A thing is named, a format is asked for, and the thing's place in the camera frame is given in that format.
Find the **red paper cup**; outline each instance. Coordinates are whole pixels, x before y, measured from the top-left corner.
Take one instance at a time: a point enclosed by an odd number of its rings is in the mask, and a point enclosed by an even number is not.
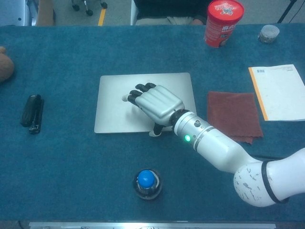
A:
[[[215,48],[223,46],[235,24],[243,17],[244,7],[234,0],[215,0],[208,7],[204,40]]]

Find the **laptop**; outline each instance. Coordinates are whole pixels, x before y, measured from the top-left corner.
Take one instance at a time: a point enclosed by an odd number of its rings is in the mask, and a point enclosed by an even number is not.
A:
[[[189,73],[103,75],[100,79],[94,132],[150,132],[153,121],[137,106],[124,102],[122,97],[136,90],[139,83],[162,85],[180,97],[187,110],[196,113],[191,76]]]

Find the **brown cloth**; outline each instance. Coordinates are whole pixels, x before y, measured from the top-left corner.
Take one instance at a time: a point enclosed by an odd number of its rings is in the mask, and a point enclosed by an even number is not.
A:
[[[208,122],[231,139],[252,144],[262,137],[254,93],[209,92]]]

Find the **black stripe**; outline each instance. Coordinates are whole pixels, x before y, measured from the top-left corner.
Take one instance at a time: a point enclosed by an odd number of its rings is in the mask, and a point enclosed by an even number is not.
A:
[[[268,180],[268,177],[267,177],[267,163],[269,161],[264,161],[262,163],[262,177],[263,177],[263,182],[264,182],[264,185],[265,185],[265,188],[270,196],[270,198],[275,202],[275,203],[278,203],[278,204],[285,204],[288,202],[289,198],[286,198],[286,199],[283,199],[282,201],[280,201],[278,198],[276,198],[274,192],[272,191],[271,189],[271,186],[270,186],[270,183],[269,183],[269,180]]]

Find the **red container lid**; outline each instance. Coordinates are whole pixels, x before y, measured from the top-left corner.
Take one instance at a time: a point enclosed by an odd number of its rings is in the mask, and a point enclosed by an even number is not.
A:
[[[244,7],[234,0],[215,0],[208,7],[208,16],[220,24],[235,24],[244,15]]]

